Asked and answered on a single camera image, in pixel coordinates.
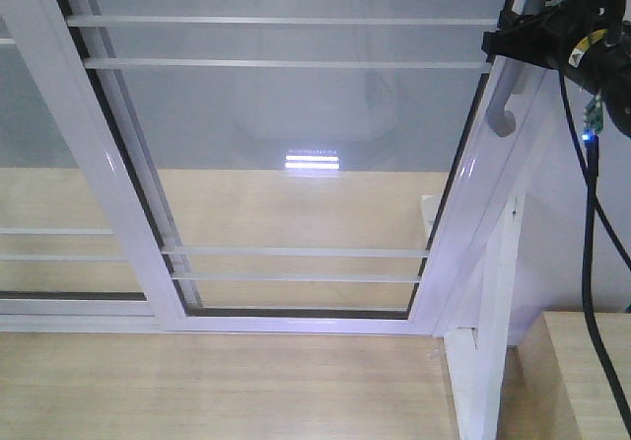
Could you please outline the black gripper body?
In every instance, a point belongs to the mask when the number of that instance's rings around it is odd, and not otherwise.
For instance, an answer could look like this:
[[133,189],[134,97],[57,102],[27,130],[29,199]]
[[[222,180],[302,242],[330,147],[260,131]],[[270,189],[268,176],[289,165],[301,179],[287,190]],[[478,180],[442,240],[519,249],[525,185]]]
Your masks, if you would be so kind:
[[576,3],[560,3],[535,15],[505,8],[497,30],[485,32],[482,50],[489,56],[504,56],[542,68],[577,69],[571,61],[580,40],[580,9]]

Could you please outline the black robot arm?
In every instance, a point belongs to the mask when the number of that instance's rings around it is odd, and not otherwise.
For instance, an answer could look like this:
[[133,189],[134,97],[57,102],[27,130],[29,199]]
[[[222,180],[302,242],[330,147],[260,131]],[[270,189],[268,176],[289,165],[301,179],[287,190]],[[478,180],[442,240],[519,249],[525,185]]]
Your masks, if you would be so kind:
[[562,0],[537,15],[504,10],[482,50],[555,69],[600,95],[612,122],[630,134],[630,23],[627,0]]

